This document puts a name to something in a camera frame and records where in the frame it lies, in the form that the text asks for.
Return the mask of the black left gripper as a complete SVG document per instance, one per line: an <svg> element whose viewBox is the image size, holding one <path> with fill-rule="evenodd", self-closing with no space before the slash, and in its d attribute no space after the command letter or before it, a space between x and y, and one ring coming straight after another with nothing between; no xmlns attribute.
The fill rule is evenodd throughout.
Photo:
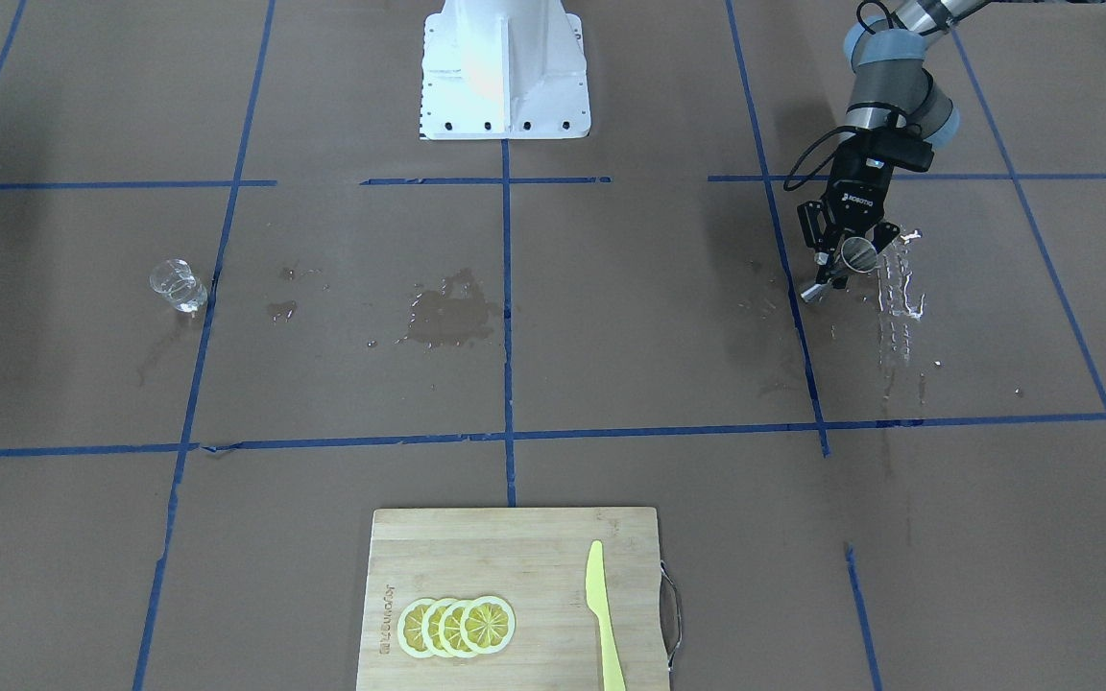
<svg viewBox="0 0 1106 691"><path fill-rule="evenodd" d="M866 135L860 128L834 128L820 142L834 143L832 153L820 163L821 169L830 167L827 184L820 200L799 205L796 214L813 253L815 284L830 284L843 292L849 287L848 270L838 261L843 241L849 235L865 237L868 247L863 249L863 273L872 273L883 251L902 232L885 218L895 167L864 160Z"/></svg>

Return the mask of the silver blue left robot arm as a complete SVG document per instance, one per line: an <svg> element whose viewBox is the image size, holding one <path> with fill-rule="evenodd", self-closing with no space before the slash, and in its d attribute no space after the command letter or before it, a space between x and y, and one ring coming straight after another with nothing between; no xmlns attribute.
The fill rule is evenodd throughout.
<svg viewBox="0 0 1106 691"><path fill-rule="evenodd" d="M799 205L799 223L817 270L802 292L806 302L847 287L866 274L901 229L887 222L885 201L896 170L929 171L936 151L960 127L953 100L925 67L927 49L984 1L905 1L895 12L875 1L877 14L856 6L844 40L854 75L844 122L807 146L782 187L795 191L830 169L817 200Z"/></svg>

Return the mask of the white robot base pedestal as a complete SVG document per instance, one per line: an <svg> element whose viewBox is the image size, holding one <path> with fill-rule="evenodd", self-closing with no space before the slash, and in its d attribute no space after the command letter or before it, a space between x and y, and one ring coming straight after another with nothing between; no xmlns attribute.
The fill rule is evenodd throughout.
<svg viewBox="0 0 1106 691"><path fill-rule="evenodd" d="M446 1L422 39L421 139L589 136L583 22L561 1Z"/></svg>

